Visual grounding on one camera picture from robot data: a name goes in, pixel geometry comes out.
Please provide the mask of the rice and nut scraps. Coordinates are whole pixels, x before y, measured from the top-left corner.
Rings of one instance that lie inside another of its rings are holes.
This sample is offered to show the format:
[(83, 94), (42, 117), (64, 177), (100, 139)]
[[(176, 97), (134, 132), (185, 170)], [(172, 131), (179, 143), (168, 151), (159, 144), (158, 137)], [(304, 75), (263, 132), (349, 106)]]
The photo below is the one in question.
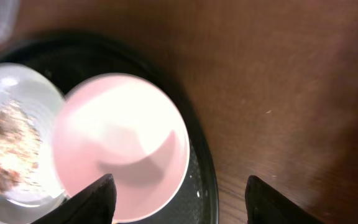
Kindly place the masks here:
[(41, 191), (41, 145), (40, 133), (18, 102), (0, 106), (0, 195), (15, 189)]

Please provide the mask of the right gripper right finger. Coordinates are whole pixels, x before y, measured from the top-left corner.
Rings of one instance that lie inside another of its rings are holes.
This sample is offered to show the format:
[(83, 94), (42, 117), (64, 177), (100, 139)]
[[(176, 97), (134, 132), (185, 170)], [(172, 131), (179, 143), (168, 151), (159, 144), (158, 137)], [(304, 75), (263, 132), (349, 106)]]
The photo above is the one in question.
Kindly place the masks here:
[(256, 175), (245, 190), (248, 224), (322, 224)]

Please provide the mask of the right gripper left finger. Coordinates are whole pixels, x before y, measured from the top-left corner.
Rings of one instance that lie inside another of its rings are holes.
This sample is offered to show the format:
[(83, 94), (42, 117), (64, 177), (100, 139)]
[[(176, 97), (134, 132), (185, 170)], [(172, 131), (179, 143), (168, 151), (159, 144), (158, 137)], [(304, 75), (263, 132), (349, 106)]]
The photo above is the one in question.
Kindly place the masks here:
[(111, 224), (116, 197), (113, 176), (105, 174), (32, 224)]

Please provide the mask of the grey plate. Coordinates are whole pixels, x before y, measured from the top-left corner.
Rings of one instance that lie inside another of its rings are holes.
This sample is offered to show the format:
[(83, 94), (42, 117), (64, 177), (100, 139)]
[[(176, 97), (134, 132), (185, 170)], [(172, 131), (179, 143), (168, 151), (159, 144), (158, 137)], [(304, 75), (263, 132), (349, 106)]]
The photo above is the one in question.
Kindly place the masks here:
[(64, 102), (39, 72), (0, 63), (0, 223), (32, 223), (64, 201), (51, 141)]

